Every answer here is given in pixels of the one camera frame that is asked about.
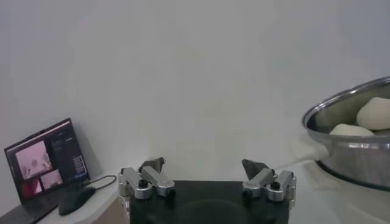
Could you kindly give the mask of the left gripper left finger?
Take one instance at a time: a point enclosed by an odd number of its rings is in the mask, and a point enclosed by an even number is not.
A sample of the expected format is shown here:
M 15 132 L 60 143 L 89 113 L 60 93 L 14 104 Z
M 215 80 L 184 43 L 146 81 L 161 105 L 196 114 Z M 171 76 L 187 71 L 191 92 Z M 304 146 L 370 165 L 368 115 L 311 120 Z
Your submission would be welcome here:
M 134 196 L 138 200 L 151 198 L 153 190 L 164 198 L 176 196 L 176 186 L 163 172 L 165 159 L 147 160 L 138 169 L 122 168 L 118 174 L 118 192 L 122 197 Z

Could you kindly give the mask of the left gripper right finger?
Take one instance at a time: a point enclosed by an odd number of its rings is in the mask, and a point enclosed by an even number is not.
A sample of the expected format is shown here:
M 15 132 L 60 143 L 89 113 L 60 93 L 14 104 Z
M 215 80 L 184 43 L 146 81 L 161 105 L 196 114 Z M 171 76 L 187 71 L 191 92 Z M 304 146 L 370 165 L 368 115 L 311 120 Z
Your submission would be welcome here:
M 265 163 L 249 159 L 243 159 L 241 163 L 248 177 L 242 183 L 244 201 L 252 201 L 263 194 L 270 201 L 296 200 L 296 176 L 293 172 L 283 170 L 276 173 Z

